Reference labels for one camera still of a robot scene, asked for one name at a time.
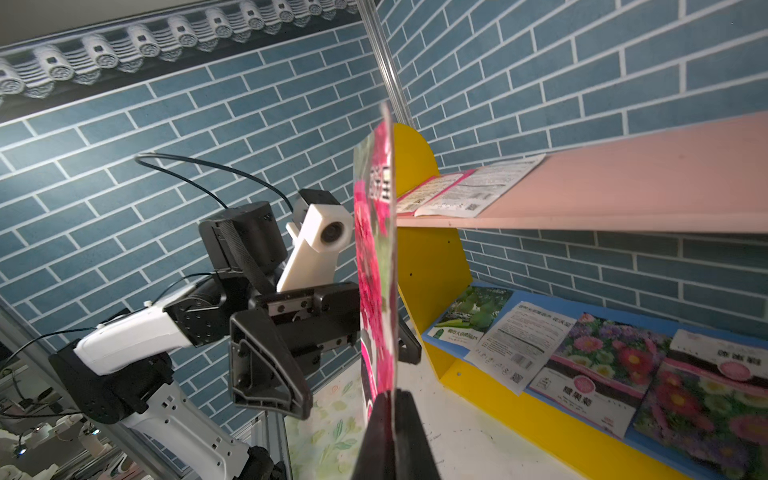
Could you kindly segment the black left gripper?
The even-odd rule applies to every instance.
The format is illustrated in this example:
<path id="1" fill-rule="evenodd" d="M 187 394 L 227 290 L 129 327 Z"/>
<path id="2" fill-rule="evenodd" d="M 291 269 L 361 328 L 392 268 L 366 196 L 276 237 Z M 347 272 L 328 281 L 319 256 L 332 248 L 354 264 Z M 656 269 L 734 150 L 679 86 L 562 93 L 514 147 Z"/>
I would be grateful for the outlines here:
<path id="1" fill-rule="evenodd" d="M 230 317 L 232 402 L 241 408 L 307 419 L 312 392 L 305 375 L 321 368 L 324 353 L 359 340 L 358 285 L 341 282 L 252 295 L 248 307 L 261 309 Z M 419 340 L 399 318 L 398 361 L 418 365 L 421 356 Z"/>

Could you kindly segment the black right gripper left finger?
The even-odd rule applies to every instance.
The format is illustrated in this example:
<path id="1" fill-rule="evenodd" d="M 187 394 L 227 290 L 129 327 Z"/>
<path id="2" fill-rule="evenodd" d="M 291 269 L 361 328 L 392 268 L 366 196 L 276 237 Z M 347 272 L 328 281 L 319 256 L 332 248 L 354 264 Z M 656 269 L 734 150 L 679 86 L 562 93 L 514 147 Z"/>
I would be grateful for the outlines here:
<path id="1" fill-rule="evenodd" d="M 396 478 L 393 437 L 391 394 L 384 392 L 377 396 L 373 404 L 351 476 L 352 480 L 393 480 Z"/>

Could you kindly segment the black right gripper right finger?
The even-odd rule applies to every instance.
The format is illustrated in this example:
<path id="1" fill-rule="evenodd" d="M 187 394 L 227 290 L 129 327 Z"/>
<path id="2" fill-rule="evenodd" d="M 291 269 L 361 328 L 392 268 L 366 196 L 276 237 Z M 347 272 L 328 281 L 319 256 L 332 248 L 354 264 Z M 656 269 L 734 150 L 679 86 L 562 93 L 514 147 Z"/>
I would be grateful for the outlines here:
<path id="1" fill-rule="evenodd" d="M 413 395 L 398 389 L 394 408 L 395 478 L 440 480 Z"/>

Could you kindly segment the pink hollyhock seed packet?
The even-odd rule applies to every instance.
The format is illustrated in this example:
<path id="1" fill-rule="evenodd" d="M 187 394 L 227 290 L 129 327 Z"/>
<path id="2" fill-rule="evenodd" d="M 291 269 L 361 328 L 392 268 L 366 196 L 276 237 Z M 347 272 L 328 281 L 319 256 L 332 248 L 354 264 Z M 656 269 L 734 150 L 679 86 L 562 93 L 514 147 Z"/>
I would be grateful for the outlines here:
<path id="1" fill-rule="evenodd" d="M 377 397 L 395 390 L 396 198 L 394 132 L 386 104 L 381 122 L 354 149 L 353 220 L 360 294 L 361 382 L 366 418 Z"/>

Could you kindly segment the white text back seed packet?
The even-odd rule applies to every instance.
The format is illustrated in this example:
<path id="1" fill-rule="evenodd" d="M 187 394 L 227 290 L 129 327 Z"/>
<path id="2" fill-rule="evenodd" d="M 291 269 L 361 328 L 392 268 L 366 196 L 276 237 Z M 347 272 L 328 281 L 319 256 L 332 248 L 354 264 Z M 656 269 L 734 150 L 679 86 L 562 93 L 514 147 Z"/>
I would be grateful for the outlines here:
<path id="1" fill-rule="evenodd" d="M 475 173 L 472 176 L 447 194 L 454 198 L 464 197 L 468 202 L 478 204 L 480 214 L 535 170 L 545 158 L 546 154 L 541 154 L 473 169 Z"/>

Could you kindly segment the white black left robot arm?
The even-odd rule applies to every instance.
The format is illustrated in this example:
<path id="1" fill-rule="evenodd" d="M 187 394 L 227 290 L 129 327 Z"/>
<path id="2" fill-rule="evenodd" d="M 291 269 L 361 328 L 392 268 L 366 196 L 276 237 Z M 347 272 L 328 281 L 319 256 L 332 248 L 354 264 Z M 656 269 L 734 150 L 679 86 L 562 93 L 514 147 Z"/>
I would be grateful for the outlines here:
<path id="1" fill-rule="evenodd" d="M 325 266 L 299 264 L 296 288 L 267 202 L 226 208 L 199 233 L 213 265 L 206 279 L 113 318 L 49 358 L 89 419 L 122 424 L 162 443 L 203 479 L 283 479 L 286 465 L 261 446 L 226 434 L 182 392 L 170 352 L 228 340 L 233 402 L 306 419 L 310 374 L 325 351 L 360 340 L 359 290 L 335 282 L 337 253 L 351 219 L 328 193 L 313 190 L 298 215 Z"/>

